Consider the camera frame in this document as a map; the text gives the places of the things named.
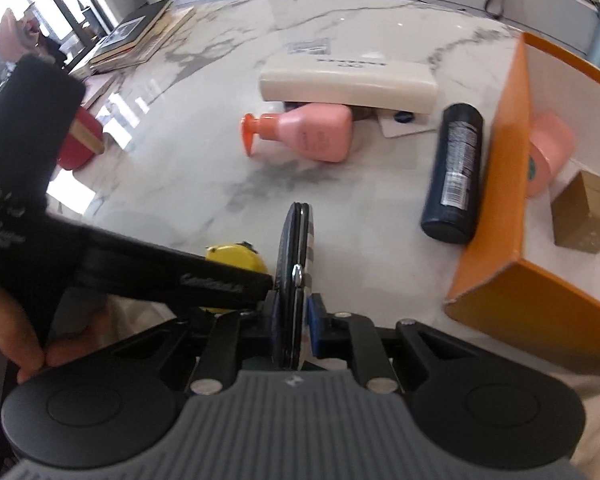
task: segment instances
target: dark cylindrical bottle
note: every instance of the dark cylindrical bottle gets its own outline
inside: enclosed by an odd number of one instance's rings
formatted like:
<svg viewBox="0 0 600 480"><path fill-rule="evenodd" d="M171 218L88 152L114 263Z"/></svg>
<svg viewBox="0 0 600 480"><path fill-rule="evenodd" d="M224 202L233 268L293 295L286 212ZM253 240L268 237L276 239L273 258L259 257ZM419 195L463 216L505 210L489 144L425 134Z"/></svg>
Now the dark cylindrical bottle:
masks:
<svg viewBox="0 0 600 480"><path fill-rule="evenodd" d="M483 126L484 119L471 105L457 103L444 111L420 220L420 227L431 238L467 244L475 235Z"/></svg>

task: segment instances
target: gray rubber grip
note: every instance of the gray rubber grip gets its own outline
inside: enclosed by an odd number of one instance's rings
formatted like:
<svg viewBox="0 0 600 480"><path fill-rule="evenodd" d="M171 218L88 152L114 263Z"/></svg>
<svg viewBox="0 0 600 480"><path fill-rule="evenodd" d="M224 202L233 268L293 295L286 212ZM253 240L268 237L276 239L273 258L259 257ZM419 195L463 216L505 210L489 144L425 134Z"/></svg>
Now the gray rubber grip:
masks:
<svg viewBox="0 0 600 480"><path fill-rule="evenodd" d="M349 370L241 371L192 397L173 429L132 460L97 470L22 461L7 480L584 480L565 458L522 472L484 469L434 446L403 400Z"/></svg>

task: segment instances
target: finger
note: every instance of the finger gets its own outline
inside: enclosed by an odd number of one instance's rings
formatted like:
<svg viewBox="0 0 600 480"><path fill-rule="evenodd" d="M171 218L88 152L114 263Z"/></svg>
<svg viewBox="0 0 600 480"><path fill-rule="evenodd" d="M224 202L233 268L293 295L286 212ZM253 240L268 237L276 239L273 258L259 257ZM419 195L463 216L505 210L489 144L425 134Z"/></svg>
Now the finger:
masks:
<svg viewBox="0 0 600 480"><path fill-rule="evenodd" d="M111 315L107 308L102 308L93 314L89 328L96 336L101 336L106 333L111 324Z"/></svg>
<svg viewBox="0 0 600 480"><path fill-rule="evenodd" d="M59 339L46 350L46 364L62 366L97 350L97 337L90 328L78 335Z"/></svg>
<svg viewBox="0 0 600 480"><path fill-rule="evenodd" d="M17 372L17 384L22 384L29 380L31 377L37 375L40 370L25 370L24 368L20 368Z"/></svg>
<svg viewBox="0 0 600 480"><path fill-rule="evenodd" d="M39 370L44 364L44 352L26 314L1 288L0 351L26 370Z"/></svg>

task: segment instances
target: small brown box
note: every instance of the small brown box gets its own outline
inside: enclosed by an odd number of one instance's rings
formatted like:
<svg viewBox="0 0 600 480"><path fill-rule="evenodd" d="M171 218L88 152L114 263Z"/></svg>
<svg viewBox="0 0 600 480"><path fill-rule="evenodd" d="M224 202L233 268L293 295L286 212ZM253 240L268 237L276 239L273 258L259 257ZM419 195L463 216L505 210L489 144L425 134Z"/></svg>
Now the small brown box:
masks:
<svg viewBox="0 0 600 480"><path fill-rule="evenodd" d="M600 252L600 176L580 171L555 198L551 212L556 245Z"/></svg>

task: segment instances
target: pink roll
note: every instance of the pink roll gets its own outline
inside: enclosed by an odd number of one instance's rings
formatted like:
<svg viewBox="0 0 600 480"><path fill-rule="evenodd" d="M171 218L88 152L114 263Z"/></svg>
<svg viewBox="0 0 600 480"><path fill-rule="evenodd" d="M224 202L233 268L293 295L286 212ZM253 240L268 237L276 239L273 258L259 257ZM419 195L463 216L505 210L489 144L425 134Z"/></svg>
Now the pink roll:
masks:
<svg viewBox="0 0 600 480"><path fill-rule="evenodd" d="M549 187L576 149L576 138L570 127L552 112L536 117L529 140L528 198Z"/></svg>

